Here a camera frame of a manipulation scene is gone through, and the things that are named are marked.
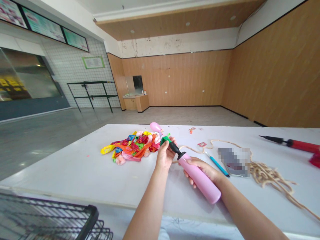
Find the small sticker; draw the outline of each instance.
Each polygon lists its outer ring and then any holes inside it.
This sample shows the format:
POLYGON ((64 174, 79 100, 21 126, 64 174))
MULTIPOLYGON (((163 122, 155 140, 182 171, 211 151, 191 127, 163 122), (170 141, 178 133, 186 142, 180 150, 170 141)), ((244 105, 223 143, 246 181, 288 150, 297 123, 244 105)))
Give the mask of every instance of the small sticker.
POLYGON ((205 142, 202 142, 202 143, 198 143, 198 145, 199 145, 200 147, 205 147, 207 144, 206 144, 205 142))

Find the sign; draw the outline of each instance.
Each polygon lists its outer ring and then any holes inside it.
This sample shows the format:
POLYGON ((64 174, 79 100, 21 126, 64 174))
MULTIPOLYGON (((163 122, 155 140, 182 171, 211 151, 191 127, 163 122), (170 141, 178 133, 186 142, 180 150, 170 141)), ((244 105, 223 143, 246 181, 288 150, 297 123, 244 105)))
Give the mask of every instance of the sign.
POLYGON ((31 98, 24 84, 13 76, 0 76, 0 92, 7 92, 5 101, 31 98))
POLYGON ((22 7, 24 14, 27 17, 31 30, 40 33, 49 38, 53 38, 60 42, 66 43, 60 25, 40 16, 39 14, 22 7))
POLYGON ((0 19, 12 23, 14 25, 27 28, 18 5, 9 0, 0 0, 0 19))
POLYGON ((86 69, 104 68, 104 62, 101 56, 99 57, 83 57, 82 58, 86 69))
POLYGON ((63 27, 64 35, 66 36, 67 43, 81 50, 89 52, 87 41, 84 37, 63 27))

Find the person's left hand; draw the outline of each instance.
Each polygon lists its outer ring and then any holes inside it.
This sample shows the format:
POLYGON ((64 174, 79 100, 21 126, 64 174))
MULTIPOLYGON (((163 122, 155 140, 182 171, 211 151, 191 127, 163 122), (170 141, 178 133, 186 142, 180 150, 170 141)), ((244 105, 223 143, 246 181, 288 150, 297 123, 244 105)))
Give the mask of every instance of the person's left hand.
MULTIPOLYGON (((169 139, 177 145, 174 137, 169 137, 169 139)), ((169 146, 169 141, 165 141, 158 150, 156 166, 169 170, 175 155, 176 153, 169 146)))

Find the pink balloon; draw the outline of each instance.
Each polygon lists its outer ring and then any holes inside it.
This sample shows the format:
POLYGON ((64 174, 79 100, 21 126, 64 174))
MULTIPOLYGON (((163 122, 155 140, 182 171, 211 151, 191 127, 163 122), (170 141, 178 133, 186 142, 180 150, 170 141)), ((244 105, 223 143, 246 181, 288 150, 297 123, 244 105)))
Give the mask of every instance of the pink balloon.
POLYGON ((150 128, 151 128, 151 130, 154 131, 154 132, 160 132, 160 131, 161 131, 161 127, 160 127, 159 124, 156 123, 156 122, 150 123, 150 128))

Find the black pump nozzle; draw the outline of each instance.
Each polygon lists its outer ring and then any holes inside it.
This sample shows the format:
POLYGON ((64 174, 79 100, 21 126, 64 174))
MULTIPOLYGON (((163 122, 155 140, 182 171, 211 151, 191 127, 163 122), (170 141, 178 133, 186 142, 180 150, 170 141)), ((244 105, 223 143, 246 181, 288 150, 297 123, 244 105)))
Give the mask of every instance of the black pump nozzle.
POLYGON ((287 141, 285 141, 283 138, 277 138, 277 137, 269 137, 269 136, 260 136, 259 137, 263 137, 267 140, 270 140, 270 141, 273 141, 273 142, 276 142, 276 143, 287 143, 287 141))
POLYGON ((170 145, 172 151, 174 151, 177 154, 180 154, 180 150, 177 145, 175 145, 173 142, 169 143, 169 145, 170 145))
POLYGON ((173 142, 169 143, 172 151, 178 154, 178 160, 186 153, 186 152, 180 152, 180 149, 177 145, 175 145, 173 142))

